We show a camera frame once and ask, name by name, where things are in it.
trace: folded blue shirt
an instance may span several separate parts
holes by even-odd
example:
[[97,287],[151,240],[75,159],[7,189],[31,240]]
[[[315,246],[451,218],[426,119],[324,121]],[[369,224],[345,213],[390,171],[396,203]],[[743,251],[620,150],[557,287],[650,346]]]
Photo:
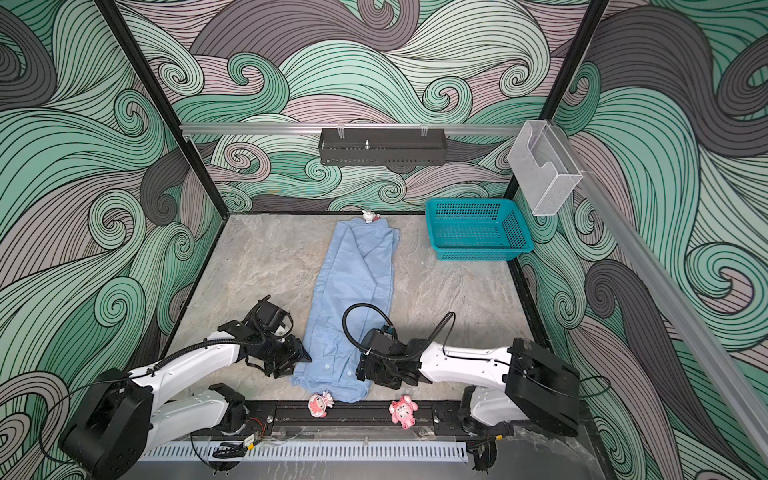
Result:
[[[336,224],[304,333],[303,344],[312,362],[296,365],[292,384],[311,393],[327,390],[341,402],[357,402],[368,395],[371,382],[360,382],[355,375],[360,352],[344,336],[341,317],[350,305],[360,302],[372,303],[389,315],[395,279],[392,256],[399,240],[400,232],[384,219],[366,223],[355,218]],[[367,308],[347,316],[349,333],[358,341],[384,322]]]

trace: robotic arm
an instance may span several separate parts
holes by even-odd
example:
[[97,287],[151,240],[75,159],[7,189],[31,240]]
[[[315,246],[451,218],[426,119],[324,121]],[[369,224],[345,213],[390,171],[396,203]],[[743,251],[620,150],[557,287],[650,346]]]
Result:
[[[292,373],[296,362],[312,361],[286,329],[283,318],[290,315],[268,299],[262,299],[243,322],[225,323],[202,343],[160,362],[133,369],[127,376],[117,369],[99,375],[62,431],[61,450],[96,480],[112,480],[144,452],[190,432],[217,427],[237,434],[247,417],[245,398],[224,384],[189,399],[168,400],[243,359],[275,378]],[[434,336],[447,319],[428,339],[412,339],[407,345],[397,340],[391,324],[370,330],[362,344],[353,342],[362,352],[357,378],[393,389],[402,382],[468,383],[481,387],[472,400],[472,416],[486,425],[527,417],[553,433],[576,435],[578,374],[573,367],[524,339],[497,349],[435,343]],[[249,356],[261,359],[263,367],[249,363]]]

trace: wave pattern wallpaper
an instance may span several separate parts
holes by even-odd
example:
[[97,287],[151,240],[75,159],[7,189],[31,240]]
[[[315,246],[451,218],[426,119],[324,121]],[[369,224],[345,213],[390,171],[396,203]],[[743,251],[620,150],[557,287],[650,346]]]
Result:
[[92,0],[0,2],[0,476],[105,369],[157,359],[221,218]]
[[[764,0],[609,12],[556,117],[764,399],[767,47]],[[768,478],[589,199],[576,190],[528,223],[536,244],[520,264],[555,352],[612,380],[588,402],[618,478]]]
[[[644,0],[622,0],[621,10]],[[182,122],[518,124],[536,118],[588,0],[118,0]],[[500,197],[513,139],[441,167],[327,167],[317,136],[201,135],[232,211],[423,210]]]

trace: small doll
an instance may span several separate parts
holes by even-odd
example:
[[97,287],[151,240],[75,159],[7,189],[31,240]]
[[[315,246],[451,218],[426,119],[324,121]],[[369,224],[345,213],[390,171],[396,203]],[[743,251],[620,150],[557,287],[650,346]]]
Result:
[[400,400],[392,401],[392,405],[389,406],[389,413],[392,414],[392,423],[400,422],[400,425],[404,429],[413,427],[416,424],[416,419],[413,418],[413,413],[419,409],[416,402],[411,400],[411,397],[404,395],[400,397]]
[[315,393],[310,397],[310,414],[321,419],[327,415],[326,409],[333,408],[333,397],[330,392],[323,392],[322,395]]

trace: teal plastic basket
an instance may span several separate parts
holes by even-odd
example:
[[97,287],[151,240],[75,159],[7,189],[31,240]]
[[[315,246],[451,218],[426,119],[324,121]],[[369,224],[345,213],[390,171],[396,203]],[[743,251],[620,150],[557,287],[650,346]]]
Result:
[[512,260],[533,250],[531,231],[512,200],[433,198],[426,217],[438,260]]

